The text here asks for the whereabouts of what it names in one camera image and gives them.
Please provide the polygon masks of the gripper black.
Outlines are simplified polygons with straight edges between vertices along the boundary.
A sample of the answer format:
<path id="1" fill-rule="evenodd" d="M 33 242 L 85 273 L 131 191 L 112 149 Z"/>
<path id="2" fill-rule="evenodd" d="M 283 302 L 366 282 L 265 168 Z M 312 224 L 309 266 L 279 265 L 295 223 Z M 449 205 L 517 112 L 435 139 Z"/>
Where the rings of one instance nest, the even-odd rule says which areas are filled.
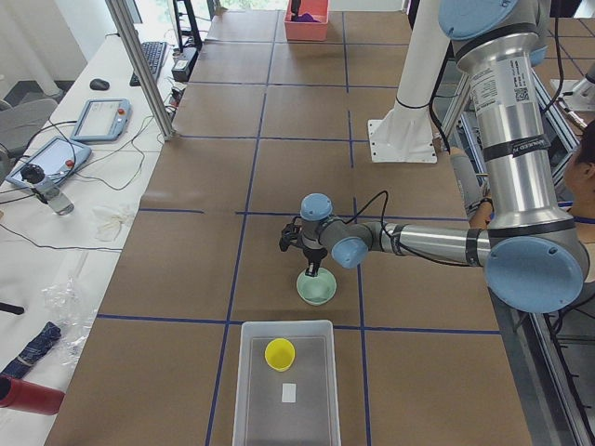
<path id="1" fill-rule="evenodd" d="M 319 273 L 320 264 L 326 257 L 326 249 L 312 249 L 309 247 L 304 247 L 302 251 L 309 264 L 307 269 L 305 270 L 305 274 L 308 277 L 317 277 Z"/>

